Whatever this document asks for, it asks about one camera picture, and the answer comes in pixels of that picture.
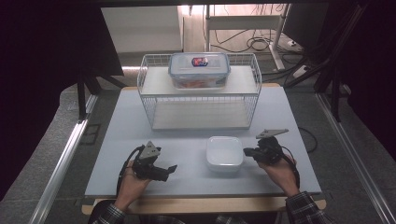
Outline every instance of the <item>container lid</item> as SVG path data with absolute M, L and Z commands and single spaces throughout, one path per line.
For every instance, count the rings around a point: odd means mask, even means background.
M 206 159 L 209 168 L 221 172 L 237 171 L 244 155 L 241 141 L 236 137 L 213 136 L 206 143 Z
M 230 63 L 225 53 L 175 53 L 169 62 L 171 77 L 188 75 L 228 76 Z

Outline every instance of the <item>white table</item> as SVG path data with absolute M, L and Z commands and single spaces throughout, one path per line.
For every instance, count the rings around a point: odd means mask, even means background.
M 242 141 L 243 147 L 255 147 L 255 136 L 263 129 L 290 130 L 276 138 L 298 161 L 300 190 L 320 194 L 320 186 L 283 88 L 263 87 L 250 129 L 230 131 L 152 131 L 138 92 L 133 88 L 123 89 L 85 195 L 96 199 L 114 198 L 123 162 L 133 149 L 151 140 L 156 147 L 162 148 L 162 154 L 154 164 L 162 168 L 177 164 L 177 169 L 166 182 L 152 181 L 142 199 L 131 206 L 132 212 L 282 210 L 285 199 L 282 190 L 252 158 L 244 158 L 240 171 L 234 175 L 211 172 L 205 165 L 205 144 L 210 136 L 235 136 Z M 319 207 L 324 206 L 325 202 L 322 202 Z

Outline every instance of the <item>metal rail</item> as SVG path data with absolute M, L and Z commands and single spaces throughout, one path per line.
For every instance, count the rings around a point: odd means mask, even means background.
M 355 169 L 356 174 L 358 175 L 364 189 L 367 192 L 370 200 L 372 201 L 373 206 L 375 207 L 376 212 L 379 214 L 383 223 L 388 224 L 396 224 L 395 216 L 390 211 L 387 200 L 379 189 L 378 185 L 375 183 L 371 175 L 369 174 L 367 168 L 363 164 L 359 153 L 354 148 L 352 142 L 350 141 L 346 131 L 343 128 L 343 125 L 338 122 L 332 115 L 330 111 L 330 104 L 324 93 L 317 94 L 319 103 L 325 112 L 327 118 L 331 122 L 333 129 L 335 130 L 335 134 L 340 140 L 343 149 L 348 156 L 352 167 Z
M 69 140 L 64 148 L 64 152 L 61 155 L 61 158 L 58 161 L 58 164 L 55 167 L 55 170 L 52 173 L 52 176 L 49 179 L 49 183 L 44 189 L 43 194 L 41 195 L 40 201 L 38 202 L 35 211 L 32 214 L 32 217 L 29 223 L 44 223 L 47 215 L 52 207 L 53 201 L 58 193 L 59 188 L 61 187 L 64 176 L 66 175 L 67 169 L 71 160 L 73 159 L 73 155 L 78 146 L 79 139 L 81 138 L 85 127 L 87 126 L 90 114 L 92 112 L 93 106 L 95 105 L 97 100 L 97 96 L 91 95 L 87 102 L 87 117 L 81 122 L 77 123 L 73 132 L 70 135 Z

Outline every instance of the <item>white wire rack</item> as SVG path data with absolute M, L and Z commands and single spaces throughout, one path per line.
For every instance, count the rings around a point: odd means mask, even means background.
M 148 54 L 137 77 L 139 95 L 153 130 L 248 129 L 262 73 L 254 54 L 227 54 L 231 73 L 219 89 L 181 90 L 168 75 L 170 54 Z

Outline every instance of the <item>cable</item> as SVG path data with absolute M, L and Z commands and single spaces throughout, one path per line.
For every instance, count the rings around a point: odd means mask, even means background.
M 227 16 L 230 16 L 230 13 L 228 12 L 228 10 L 227 10 L 227 7 L 226 7 L 227 5 L 224 5 L 224 10 L 227 12 Z
M 121 182 L 122 182 L 122 179 L 123 179 L 123 175 L 124 175 L 124 173 L 125 173 L 125 169 L 126 169 L 127 166 L 128 166 L 129 160 L 130 160 L 130 159 L 132 158 L 132 156 L 136 153 L 136 151 L 138 151 L 138 150 L 141 149 L 142 147 L 144 147 L 144 146 L 135 148 L 134 151 L 132 151 L 132 153 L 129 155 L 128 159 L 126 159 L 126 161 L 125 161 L 124 164 L 122 165 L 122 168 L 121 168 L 120 174 L 119 174 L 119 179 L 118 179 L 118 181 L 117 181 L 117 188 L 116 188 L 116 190 L 117 190 L 117 191 L 116 191 L 116 192 L 117 192 L 117 195 L 119 195 Z
M 288 61 L 287 59 L 285 59 L 285 56 L 286 55 L 300 55 L 300 54 L 282 54 L 282 60 L 283 61 L 285 61 L 286 63 L 291 63 L 291 64 L 297 64 L 297 63 L 294 63 L 294 62 L 291 62 L 291 61 Z
M 253 47 L 253 45 L 255 44 L 255 43 L 265 43 L 266 45 L 265 45 L 265 48 L 263 48 L 263 49 L 256 49 L 256 48 L 254 48 Z M 264 51 L 264 50 L 266 50 L 266 49 L 268 49 L 268 43 L 264 40 L 264 39 L 262 39 L 261 37 L 251 37 L 250 39 L 248 39 L 247 40 L 247 46 L 248 47 L 251 47 L 252 49 L 255 49 L 255 50 L 257 50 L 257 51 Z
M 303 63 L 306 62 L 306 57 L 303 57 L 299 62 L 297 62 L 297 64 L 295 64 L 293 67 L 279 71 L 279 72 L 275 72 L 275 73 L 262 73 L 262 76 L 270 76 L 270 75 L 280 75 L 289 71 L 292 71 L 293 69 L 296 69 L 298 66 L 302 65 Z
M 277 12 L 282 11 L 284 6 L 285 6 L 285 4 L 279 4 L 279 5 L 277 5 L 275 11 L 277 11 Z
M 221 41 L 221 42 L 220 42 L 220 41 L 218 40 L 218 42 L 219 42 L 219 44 L 224 44 L 225 42 L 227 42 L 227 41 L 229 41 L 229 40 L 235 38 L 235 37 L 238 36 L 238 35 L 241 35 L 242 33 L 246 32 L 246 31 L 249 31 L 249 30 L 241 31 L 241 32 L 237 33 L 236 35 L 233 35 L 233 36 L 231 36 L 230 38 L 228 38 L 228 39 L 226 39 L 226 40 L 224 40 L 224 41 Z
M 263 83 L 269 82 L 269 81 L 274 81 L 274 80 L 277 80 L 277 79 L 281 79 L 282 77 L 286 77 L 286 76 L 288 76 L 288 75 L 289 75 L 289 73 L 287 73 L 287 74 L 285 74 L 285 75 L 283 75 L 283 76 L 281 76 L 281 77 L 270 78 L 270 79 L 267 79 L 267 80 L 263 81 Z
M 285 149 L 289 152 L 289 154 L 291 155 L 291 158 L 292 158 L 292 162 L 293 162 L 294 165 L 295 165 L 296 162 L 295 162 L 295 160 L 294 160 L 294 157 L 293 157 L 293 154 L 291 153 L 291 151 L 290 151 L 288 148 L 286 148 L 286 147 L 282 147 L 282 148 L 285 148 Z
M 302 131 L 308 133 L 309 135 L 311 135 L 312 138 L 313 138 L 314 141 L 315 141 L 314 147 L 313 147 L 312 149 L 310 149 L 310 150 L 307 150 L 306 152 L 307 152 L 307 153 L 311 153 L 311 152 L 315 151 L 315 150 L 318 148 L 318 139 L 317 139 L 311 132 L 309 132 L 307 129 L 302 128 L 302 127 L 298 127 L 298 129 L 300 129 L 300 130 L 302 130 Z
M 229 52 L 231 52 L 231 53 L 241 53 L 241 52 L 247 51 L 248 49 L 251 49 L 251 48 L 247 48 L 247 49 L 242 49 L 242 50 L 230 50 L 230 49 L 225 49 L 225 48 L 223 48 L 223 47 L 220 47 L 220 46 L 218 46 L 218 45 L 210 45 L 210 46 L 211 46 L 211 47 L 214 47 L 214 48 L 218 48 L 218 49 L 224 49 L 224 50 L 229 51 Z
M 259 8 L 259 4 L 256 4 L 256 6 L 253 8 L 253 10 L 250 12 L 250 16 L 253 15 L 253 12 L 256 11 L 257 14 L 257 9 Z

